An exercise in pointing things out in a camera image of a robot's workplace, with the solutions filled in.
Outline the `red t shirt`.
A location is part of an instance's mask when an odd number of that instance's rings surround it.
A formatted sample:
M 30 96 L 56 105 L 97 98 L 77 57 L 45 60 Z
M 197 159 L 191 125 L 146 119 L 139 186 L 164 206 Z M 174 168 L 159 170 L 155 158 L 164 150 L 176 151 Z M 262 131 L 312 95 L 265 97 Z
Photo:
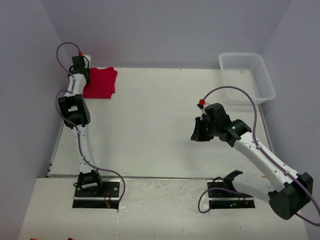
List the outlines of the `red t shirt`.
M 111 99 L 116 92 L 118 72 L 113 67 L 90 69 L 90 83 L 83 89 L 85 99 Z

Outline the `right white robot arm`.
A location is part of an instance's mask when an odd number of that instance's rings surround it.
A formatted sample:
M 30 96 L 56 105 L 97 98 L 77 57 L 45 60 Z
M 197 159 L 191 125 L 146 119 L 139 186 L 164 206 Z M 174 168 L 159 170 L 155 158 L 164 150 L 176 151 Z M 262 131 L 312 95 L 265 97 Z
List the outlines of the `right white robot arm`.
M 300 174 L 277 158 L 254 138 L 253 131 L 242 120 L 231 120 L 220 103 L 209 104 L 200 100 L 197 104 L 201 115 L 195 118 L 192 141 L 209 142 L 214 138 L 249 159 L 268 180 L 268 183 L 252 180 L 240 170 L 234 170 L 220 182 L 208 184 L 210 197 L 221 192 L 241 198 L 255 197 L 268 203 L 276 215 L 289 220 L 311 201 L 313 178 Z

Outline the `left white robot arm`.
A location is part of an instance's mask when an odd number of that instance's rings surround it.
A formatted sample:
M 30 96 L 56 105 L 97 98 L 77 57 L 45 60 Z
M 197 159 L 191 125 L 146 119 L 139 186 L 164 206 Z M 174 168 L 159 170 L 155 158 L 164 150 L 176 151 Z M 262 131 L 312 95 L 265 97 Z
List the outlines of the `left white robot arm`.
M 73 134 L 79 157 L 79 175 L 76 187 L 79 191 L 94 187 L 102 188 L 103 181 L 99 170 L 94 166 L 89 142 L 89 123 L 91 116 L 85 103 L 83 91 L 90 83 L 90 56 L 78 53 L 73 56 L 72 66 L 68 69 L 68 88 L 64 96 L 58 97 L 56 106 L 64 124 Z

